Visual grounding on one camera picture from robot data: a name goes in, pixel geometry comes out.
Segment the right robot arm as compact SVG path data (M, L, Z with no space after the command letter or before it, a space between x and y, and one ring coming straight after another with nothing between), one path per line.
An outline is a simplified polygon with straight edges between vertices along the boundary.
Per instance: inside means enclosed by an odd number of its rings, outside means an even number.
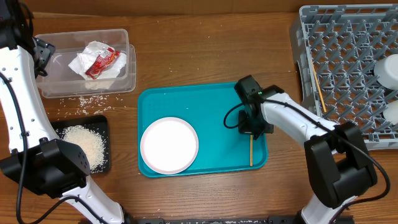
M305 150L313 191L296 215L268 217L266 223L354 223L342 213L350 206L384 198L391 189L389 176L369 155L362 132L348 121L337 124L297 104L276 85L262 88L248 75L234 90L241 100L235 128L253 140L283 130Z

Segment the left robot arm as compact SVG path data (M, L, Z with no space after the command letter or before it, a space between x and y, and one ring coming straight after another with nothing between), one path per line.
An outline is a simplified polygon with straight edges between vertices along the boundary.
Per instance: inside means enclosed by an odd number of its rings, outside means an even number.
M1 1L1 106L11 153L1 159L1 172L18 184L16 219L23 223L22 191L27 189L58 200L37 223L63 202L91 223L133 223L125 209L91 178L83 149L62 141L50 124L35 80L47 73L33 36L32 18L25 4Z

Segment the wooden chopstick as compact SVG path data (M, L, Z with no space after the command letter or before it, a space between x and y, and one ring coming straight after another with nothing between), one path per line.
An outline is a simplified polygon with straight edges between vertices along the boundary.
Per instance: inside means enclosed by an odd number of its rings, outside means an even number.
M249 139L249 165L253 166L253 135L250 135Z
M318 90L318 94L319 94L319 98L320 98L320 103L321 103L321 106L322 106L322 110L323 110L323 112L326 113L326 105L325 105L325 102L324 102L324 99L323 99L322 89L321 89L321 87L320 87L318 75L317 75L315 66L314 66L314 64L313 64L312 61L311 61L311 66L312 66L313 76L314 76L315 84L316 84L316 87L317 87L317 90Z

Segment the red sauce packet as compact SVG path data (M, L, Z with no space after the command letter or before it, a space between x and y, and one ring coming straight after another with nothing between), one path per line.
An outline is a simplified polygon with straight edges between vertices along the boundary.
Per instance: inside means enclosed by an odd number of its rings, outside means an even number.
M114 50L112 47L103 48L85 75L94 80L97 79L108 66L119 58L120 54L120 51Z

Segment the grey-green bowl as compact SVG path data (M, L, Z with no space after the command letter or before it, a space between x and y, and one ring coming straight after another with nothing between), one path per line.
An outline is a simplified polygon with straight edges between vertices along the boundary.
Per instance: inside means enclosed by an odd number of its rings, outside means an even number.
M379 60L374 67L374 74L379 77L377 81L385 88L391 90L398 89L397 58L397 54L390 55Z

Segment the large white plate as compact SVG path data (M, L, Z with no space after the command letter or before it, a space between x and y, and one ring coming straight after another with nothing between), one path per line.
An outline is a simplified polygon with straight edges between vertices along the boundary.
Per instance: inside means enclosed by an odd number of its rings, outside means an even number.
M160 118L144 131L140 152L147 167L173 175L188 169L197 157L199 140L195 129L176 117Z

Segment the white napkin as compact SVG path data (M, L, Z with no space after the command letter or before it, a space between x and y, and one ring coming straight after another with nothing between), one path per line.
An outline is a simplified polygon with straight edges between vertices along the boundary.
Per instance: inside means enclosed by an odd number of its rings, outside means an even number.
M92 78L85 75L85 72L93 65L97 56L103 48L110 47L107 44L98 41L90 42L82 51L82 53L77 53L76 57L68 65L75 73L81 75L86 80L93 80ZM97 79L108 79L116 78L121 69L125 67L127 62L127 55L120 51L119 58L108 66L102 74Z

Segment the white cup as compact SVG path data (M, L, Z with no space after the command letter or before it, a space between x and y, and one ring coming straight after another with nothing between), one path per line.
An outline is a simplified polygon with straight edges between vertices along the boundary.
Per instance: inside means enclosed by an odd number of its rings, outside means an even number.
M387 108L383 111L383 117L386 121L393 125L398 123L398 101L395 100L387 104Z

